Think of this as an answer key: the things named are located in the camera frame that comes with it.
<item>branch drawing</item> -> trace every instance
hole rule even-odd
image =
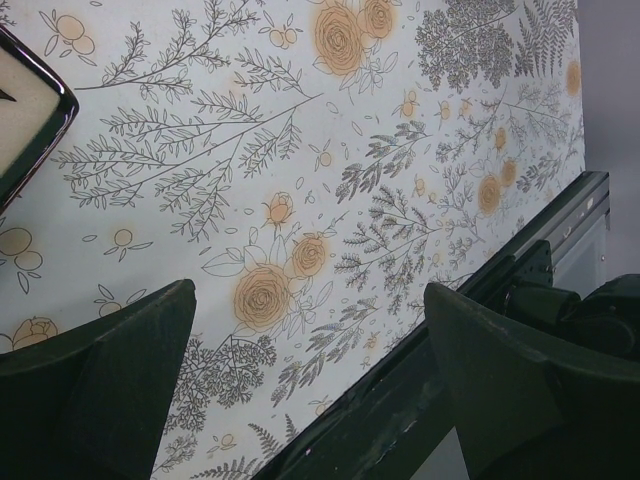
[[[294,361],[282,370],[279,385],[271,394],[274,407],[283,400],[289,400],[297,387],[311,385],[320,376],[326,363],[337,364],[349,350],[358,346],[364,333],[360,325],[378,311],[375,303],[375,298],[358,300],[342,310],[338,322],[312,331],[315,335],[309,338],[311,345],[306,351],[315,353],[307,362]]]
[[[260,448],[262,450],[262,459],[254,458],[247,460],[243,455],[240,460],[233,460],[230,464],[224,462],[222,465],[218,465],[215,468],[205,470],[204,472],[193,475],[191,478],[221,478],[222,480],[249,480],[254,477],[262,468],[262,466],[275,457],[285,447],[285,445],[291,442],[297,435],[296,429],[291,417],[285,413],[286,421],[286,442],[279,441],[275,435],[269,430],[255,423],[250,423],[248,426],[260,440]]]
[[[139,85],[140,95],[144,100],[150,98],[158,103],[157,89],[164,92],[171,104],[179,101],[181,96],[193,93],[193,82],[188,74],[189,67],[194,63],[205,67],[210,73],[231,64],[228,56],[222,55],[219,49],[211,48],[211,42],[227,32],[233,35],[244,33],[250,24],[258,20],[255,12],[245,8],[249,0],[241,0],[237,7],[231,2],[228,10],[222,7],[222,2],[223,0],[204,0],[205,21],[202,30],[205,38],[201,41],[193,33],[198,20],[192,18],[188,11],[173,10],[173,21],[178,31],[166,49],[158,53],[156,61],[148,70],[140,71],[138,67],[146,62],[146,47],[151,43],[145,39],[140,22],[131,22],[133,34],[125,37],[127,53],[120,57],[120,63],[112,62],[105,68],[100,85],[75,90]]]
[[[444,225],[440,220],[432,220],[435,213],[427,215],[409,206],[402,190],[394,191],[383,185],[379,192],[373,196],[374,206],[369,209],[370,224],[358,223],[353,236],[344,240],[345,245],[362,250],[366,257],[343,253],[335,272],[348,274],[347,287],[362,291],[371,269],[379,268],[384,273],[384,291],[391,298],[387,310],[398,315],[416,275],[425,267],[430,235]],[[435,222],[440,226],[430,225]]]
[[[187,344],[180,368],[165,433],[180,427],[200,432],[213,397],[225,408],[248,403],[262,385],[261,367],[272,367],[276,350],[263,335],[256,341],[229,335],[217,349],[203,347],[193,337]]]
[[[15,27],[16,22],[9,18],[9,14],[7,13],[11,10],[11,5],[9,5],[7,0],[0,0],[0,25],[3,27]]]
[[[210,231],[219,231],[218,221],[225,219],[224,209],[229,204],[224,192],[231,187],[235,168],[242,168],[245,178],[253,178],[272,162],[287,160],[298,150],[301,131],[294,115],[319,95],[296,90],[304,99],[268,118],[259,106],[249,106],[245,95],[205,91],[192,103],[198,114],[215,115],[211,120],[199,115],[184,119],[151,107],[146,113],[120,108],[119,115],[102,120],[114,136],[99,135],[86,149],[59,152],[53,161],[61,168],[71,168],[71,174],[64,178],[70,183],[71,198],[78,200],[80,207],[135,207],[143,198],[143,186],[154,181],[155,196],[163,200],[160,211],[181,217],[173,224],[172,233],[187,234],[190,241],[208,239]],[[220,139],[218,131],[225,132],[232,124],[243,129],[235,129],[226,138],[222,133]],[[227,145],[233,147],[229,156],[208,162],[207,168],[193,165]]]
[[[365,156],[374,161],[367,166],[353,163],[345,168],[342,184],[336,188],[338,203],[352,200],[357,193],[371,193],[380,183],[382,175],[395,178],[408,169],[417,155],[414,150],[416,144],[431,137],[425,133],[425,128],[423,122],[411,120],[397,125],[393,135],[371,137],[375,141],[369,144],[370,150]]]
[[[425,11],[416,43],[422,74],[438,90],[443,77],[462,93],[480,71],[499,88],[512,67],[513,40],[503,20],[516,11],[514,0],[445,0],[445,10]]]

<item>gray wall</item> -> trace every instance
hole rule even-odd
[[[578,0],[587,169],[611,174],[609,278],[640,273],[640,0]]]

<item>orange flower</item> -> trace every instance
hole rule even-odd
[[[518,166],[513,158],[508,159],[502,165],[502,171],[500,172],[500,181],[503,187],[510,187],[516,181],[516,174]]]
[[[295,277],[313,277],[324,265],[326,252],[319,238],[305,237],[293,249],[291,259],[285,265],[285,272]]]
[[[374,38],[384,38],[393,27],[389,0],[367,0],[358,14],[358,26]]]
[[[500,182],[493,175],[485,177],[478,188],[478,207],[485,215],[493,215],[500,205]]]
[[[582,69],[580,63],[577,60],[572,61],[567,68],[567,92],[572,97],[575,97],[580,93],[580,86],[582,85]]]
[[[291,195],[285,192],[276,193],[267,206],[269,207],[267,222],[271,222],[275,226],[285,223],[293,213],[293,200],[291,200]]]
[[[264,265],[251,271],[236,287],[234,312],[256,332],[271,328],[289,305],[288,280],[280,267]]]
[[[22,322],[22,325],[13,335],[13,349],[28,347],[43,340],[47,340],[58,334],[58,328],[48,318],[31,318]]]
[[[320,12],[316,21],[316,48],[329,69],[346,75],[360,66],[363,48],[355,15],[335,5]]]

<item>fern drawing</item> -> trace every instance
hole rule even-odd
[[[532,0],[525,3],[526,24],[520,19],[522,42],[518,42],[516,76],[553,75],[556,65],[562,67],[562,52],[573,37],[577,19],[575,0]]]
[[[358,300],[342,310],[340,321],[313,330],[307,352],[315,353],[307,362],[294,361],[282,370],[279,385],[271,395],[274,407],[283,400],[289,400],[296,388],[311,385],[323,372],[325,363],[340,362],[349,350],[358,346],[364,333],[360,325],[378,311],[375,304],[375,298]],[[295,430],[289,430],[290,436],[294,437]]]
[[[220,478],[222,480],[248,480],[256,475],[260,469],[275,457],[287,443],[291,442],[297,435],[298,430],[293,424],[291,417],[285,413],[286,421],[286,442],[282,443],[275,435],[266,428],[250,423],[249,428],[254,431],[262,450],[262,459],[254,458],[247,461],[243,455],[240,460],[233,460],[231,463],[224,462],[215,468],[193,475],[191,478]]]

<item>floral wallpaper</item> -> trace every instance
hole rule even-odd
[[[583,169],[576,9],[1,0],[81,112],[0,218],[0,348],[193,279],[153,477],[250,478]]]

